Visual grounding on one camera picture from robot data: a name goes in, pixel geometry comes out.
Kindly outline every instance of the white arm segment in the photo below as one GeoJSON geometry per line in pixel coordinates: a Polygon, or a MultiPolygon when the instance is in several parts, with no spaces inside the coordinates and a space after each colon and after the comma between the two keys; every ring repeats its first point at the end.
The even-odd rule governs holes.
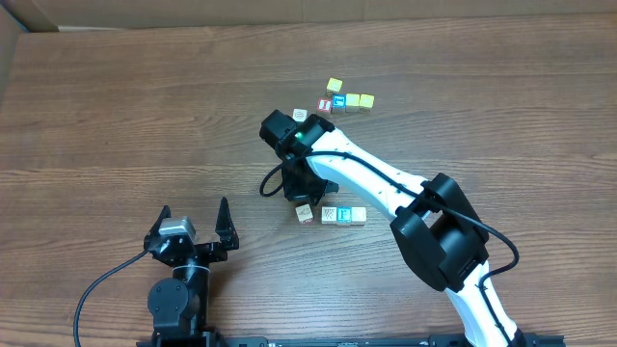
{"type": "MultiPolygon", "coordinates": [[[[384,163],[354,145],[338,129],[322,135],[313,144],[312,149],[313,151],[333,150],[353,154],[373,165],[382,173],[392,177],[397,182],[406,185],[412,192],[420,193],[423,190],[420,183],[425,181],[426,178],[401,172],[384,163]]],[[[398,192],[396,188],[385,182],[376,173],[351,159],[318,155],[308,157],[307,162],[319,177],[331,180],[357,194],[377,208],[389,221],[396,217],[396,208],[399,206],[407,207],[414,200],[414,198],[407,194],[398,192]]],[[[503,338],[501,331],[496,327],[495,320],[491,316],[482,299],[480,290],[476,286],[479,283],[480,277],[488,273],[488,271],[489,262],[487,260],[484,264],[477,266],[465,279],[465,287],[462,290],[456,293],[450,289],[445,289],[445,293],[461,316],[461,320],[463,320],[465,337],[469,343],[475,347],[507,346],[507,342],[503,338]]],[[[485,281],[485,286],[488,288],[486,293],[499,322],[505,327],[510,339],[514,338],[517,326],[505,314],[490,279],[485,281]]]]}

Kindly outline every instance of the toy block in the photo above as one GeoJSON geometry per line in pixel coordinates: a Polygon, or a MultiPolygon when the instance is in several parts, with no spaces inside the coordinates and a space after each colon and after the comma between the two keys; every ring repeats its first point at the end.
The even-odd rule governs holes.
{"type": "Polygon", "coordinates": [[[332,96],[332,113],[333,114],[345,113],[345,95],[334,94],[332,96]]]}
{"type": "Polygon", "coordinates": [[[336,224],[336,207],[321,207],[321,224],[336,224]]]}
{"type": "Polygon", "coordinates": [[[332,101],[329,98],[320,98],[317,103],[317,115],[327,117],[332,112],[332,101]]]}
{"type": "Polygon", "coordinates": [[[366,223],[366,207],[351,208],[351,224],[352,226],[363,226],[366,223]]]}
{"type": "Polygon", "coordinates": [[[336,209],[336,224],[338,226],[351,226],[351,207],[336,209]]]}
{"type": "Polygon", "coordinates": [[[306,224],[312,222],[312,212],[310,211],[310,205],[304,204],[296,207],[296,215],[300,224],[306,224]]]}
{"type": "Polygon", "coordinates": [[[360,109],[360,95],[348,93],[345,97],[345,112],[358,112],[360,109]]]}
{"type": "Polygon", "coordinates": [[[293,109],[293,115],[291,116],[297,122],[303,122],[307,120],[307,110],[293,109]]]}
{"type": "Polygon", "coordinates": [[[370,113],[370,111],[373,109],[373,102],[375,102],[375,96],[370,94],[362,94],[360,96],[359,111],[362,113],[370,113]]]}
{"type": "Polygon", "coordinates": [[[340,92],[342,86],[343,81],[331,78],[330,81],[328,81],[328,87],[326,87],[326,96],[332,97],[334,93],[340,92]]]}

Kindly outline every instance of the wall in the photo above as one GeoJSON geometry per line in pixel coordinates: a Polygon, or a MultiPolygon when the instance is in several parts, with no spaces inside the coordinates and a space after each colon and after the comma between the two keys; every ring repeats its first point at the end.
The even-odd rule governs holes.
{"type": "Polygon", "coordinates": [[[101,28],[617,12],[617,0],[4,1],[17,17],[29,18],[37,25],[46,21],[46,25],[52,23],[60,27],[101,28]]]}
{"type": "Polygon", "coordinates": [[[0,105],[2,95],[9,83],[9,72],[17,39],[23,33],[17,22],[0,7],[0,105]]]}

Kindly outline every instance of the white cube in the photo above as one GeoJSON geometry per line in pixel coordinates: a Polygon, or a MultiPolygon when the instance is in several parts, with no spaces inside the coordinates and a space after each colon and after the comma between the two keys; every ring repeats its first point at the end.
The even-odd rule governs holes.
{"type": "Polygon", "coordinates": [[[303,122],[307,120],[307,110],[293,109],[293,116],[291,116],[297,122],[303,122]]]}
{"type": "Polygon", "coordinates": [[[336,207],[321,207],[321,224],[336,224],[336,207]]]}
{"type": "Polygon", "coordinates": [[[363,226],[366,223],[366,207],[351,208],[351,224],[352,226],[363,226]]]}
{"type": "Polygon", "coordinates": [[[298,221],[300,221],[300,224],[312,222],[312,212],[310,211],[309,204],[296,207],[296,215],[298,215],[298,221]]]}

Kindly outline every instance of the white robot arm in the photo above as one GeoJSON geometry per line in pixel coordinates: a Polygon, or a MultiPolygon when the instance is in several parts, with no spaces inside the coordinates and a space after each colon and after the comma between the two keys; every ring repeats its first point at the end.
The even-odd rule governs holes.
{"type": "MultiPolygon", "coordinates": [[[[402,184],[416,195],[420,195],[425,190],[425,186],[430,186],[430,184],[425,184],[430,181],[419,175],[404,173],[384,163],[380,159],[354,145],[342,131],[318,116],[311,115],[310,118],[300,126],[296,126],[295,122],[291,122],[293,120],[289,120],[291,120],[290,117],[285,116],[279,111],[275,111],[262,123],[259,133],[261,138],[275,149],[283,162],[293,159],[294,157],[298,158],[299,156],[303,156],[302,159],[306,160],[306,164],[316,176],[323,180],[339,184],[354,192],[363,200],[374,206],[392,222],[390,227],[392,227],[392,231],[394,232],[394,236],[405,261],[427,284],[437,290],[445,291],[463,321],[465,336],[471,345],[475,347],[508,346],[509,342],[505,338],[506,334],[512,345],[518,345],[516,342],[520,338],[523,338],[523,334],[517,329],[517,325],[503,310],[501,302],[491,283],[491,279],[488,278],[484,281],[484,287],[486,288],[485,294],[488,298],[487,300],[490,302],[490,306],[495,315],[491,314],[490,308],[487,306],[486,301],[482,297],[482,292],[478,288],[480,278],[489,272],[489,262],[486,260],[488,254],[486,253],[486,249],[484,249],[484,243],[488,240],[488,234],[484,241],[480,241],[482,243],[482,250],[479,251],[479,253],[482,254],[483,251],[483,253],[486,254],[485,257],[480,255],[479,258],[473,260],[469,260],[457,254],[459,250],[452,247],[452,243],[462,242],[466,236],[464,236],[460,230],[450,232],[451,229],[455,228],[453,223],[456,223],[451,217],[445,217],[447,220],[441,223],[439,231],[434,231],[433,229],[429,230],[428,227],[424,225],[426,229],[423,229],[423,227],[420,228],[420,231],[424,231],[424,235],[418,236],[419,238],[417,238],[411,233],[416,232],[416,227],[419,226],[419,224],[423,224],[421,220],[430,213],[429,209],[422,209],[416,204],[415,211],[416,214],[419,213],[419,218],[414,219],[416,216],[414,214],[411,214],[412,219],[399,217],[405,214],[403,213],[405,211],[401,209],[405,209],[408,206],[411,207],[415,200],[413,196],[401,192],[398,188],[385,181],[373,170],[370,170],[359,161],[337,155],[327,155],[325,153],[324,155],[315,154],[319,152],[351,154],[372,165],[374,169],[377,169],[381,173],[402,184]],[[439,233],[439,235],[435,235],[435,238],[439,239],[438,241],[427,239],[427,237],[431,237],[431,232],[434,234],[439,233]],[[427,247],[424,247],[425,245],[414,244],[414,241],[418,240],[427,240],[430,242],[427,242],[427,247]],[[434,268],[426,270],[429,268],[423,263],[426,260],[421,258],[421,255],[417,255],[417,253],[430,253],[431,247],[428,246],[435,246],[433,244],[437,245],[437,248],[433,248],[435,250],[434,253],[440,254],[443,252],[443,249],[447,249],[450,254],[448,254],[447,257],[443,257],[434,268]],[[457,261],[465,262],[465,264],[456,264],[457,261]],[[449,283],[448,280],[450,280],[451,277],[446,281],[442,281],[442,277],[445,275],[440,274],[440,272],[448,266],[451,267],[452,264],[454,264],[454,268],[458,269],[459,273],[462,273],[454,274],[455,278],[457,275],[461,275],[459,279],[457,278],[457,280],[460,280],[458,284],[449,283]]],[[[283,173],[283,185],[285,184],[284,180],[285,174],[283,173]]],[[[448,196],[455,194],[457,190],[460,191],[458,185],[445,175],[438,175],[434,181],[437,180],[443,183],[442,187],[445,185],[448,189],[451,188],[452,184],[456,186],[452,190],[454,193],[450,194],[448,190],[448,196]]],[[[318,191],[317,194],[323,195],[323,191],[318,191]]],[[[285,195],[292,200],[287,192],[285,192],[285,195]]],[[[454,204],[450,204],[450,206],[452,208],[457,207],[454,204]]],[[[473,218],[471,214],[475,215],[475,212],[473,212],[470,205],[469,209],[470,213],[467,215],[473,218]]]]}

